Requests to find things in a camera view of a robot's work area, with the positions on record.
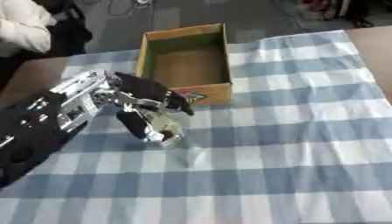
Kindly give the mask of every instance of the checkered cloth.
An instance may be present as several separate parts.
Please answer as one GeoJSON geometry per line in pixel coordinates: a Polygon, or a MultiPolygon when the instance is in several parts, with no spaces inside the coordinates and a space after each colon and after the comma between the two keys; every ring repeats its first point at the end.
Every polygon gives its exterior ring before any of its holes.
{"type": "MultiPolygon", "coordinates": [[[[173,116],[191,149],[103,111],[0,192],[0,223],[391,223],[392,113],[343,31],[230,45],[233,100],[173,116]]],[[[137,51],[72,57],[130,73],[137,51]]]]}

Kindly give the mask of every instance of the floor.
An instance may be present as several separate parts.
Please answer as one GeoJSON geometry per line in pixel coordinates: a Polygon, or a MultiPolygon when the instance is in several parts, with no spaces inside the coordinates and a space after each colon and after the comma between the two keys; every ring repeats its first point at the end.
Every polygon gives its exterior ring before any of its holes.
{"type": "MultiPolygon", "coordinates": [[[[297,0],[154,0],[137,7],[135,0],[75,0],[87,16],[94,38],[88,53],[137,49],[143,33],[192,25],[225,23],[229,43],[301,32],[352,29],[345,20],[304,19],[297,0]]],[[[392,14],[372,10],[376,25],[392,25],[392,14]]]]}

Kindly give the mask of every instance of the cardboard box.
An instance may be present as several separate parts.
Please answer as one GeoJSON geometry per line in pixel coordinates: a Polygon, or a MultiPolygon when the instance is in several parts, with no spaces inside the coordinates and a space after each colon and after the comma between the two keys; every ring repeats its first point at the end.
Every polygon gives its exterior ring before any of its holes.
{"type": "Polygon", "coordinates": [[[147,32],[137,75],[154,79],[193,104],[214,105],[231,99],[231,78],[224,24],[147,32]]]}

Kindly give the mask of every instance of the wire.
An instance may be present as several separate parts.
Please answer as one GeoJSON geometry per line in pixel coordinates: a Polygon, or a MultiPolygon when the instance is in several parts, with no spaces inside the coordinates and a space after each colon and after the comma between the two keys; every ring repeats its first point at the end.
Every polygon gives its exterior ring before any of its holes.
{"type": "Polygon", "coordinates": [[[292,16],[290,13],[288,13],[286,10],[283,9],[283,7],[281,5],[281,1],[279,1],[279,0],[271,0],[271,4],[277,11],[280,11],[288,20],[290,20],[296,26],[297,29],[306,30],[297,21],[297,19],[294,16],[292,16]]]}
{"type": "Polygon", "coordinates": [[[127,15],[128,13],[130,13],[130,16],[133,15],[133,12],[135,11],[135,5],[133,4],[132,0],[128,1],[129,2],[128,8],[126,10],[124,10],[123,12],[121,12],[121,13],[113,13],[112,7],[113,7],[113,2],[114,1],[116,1],[116,0],[110,0],[110,2],[108,4],[108,14],[110,16],[120,17],[120,16],[123,16],[123,15],[127,15]]]}
{"type": "Polygon", "coordinates": [[[87,0],[80,0],[84,5],[93,5],[93,4],[98,4],[102,0],[94,0],[94,1],[87,1],[87,0]]]}

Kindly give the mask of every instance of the robotic arm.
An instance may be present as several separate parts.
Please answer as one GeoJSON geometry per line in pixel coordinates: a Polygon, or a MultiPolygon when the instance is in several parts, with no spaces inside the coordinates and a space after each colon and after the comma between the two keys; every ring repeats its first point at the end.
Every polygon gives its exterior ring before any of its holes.
{"type": "Polygon", "coordinates": [[[164,147],[183,135],[166,109],[193,115],[186,99],[155,81],[105,70],[78,74],[0,112],[0,188],[44,162],[108,105],[132,135],[164,147]]]}

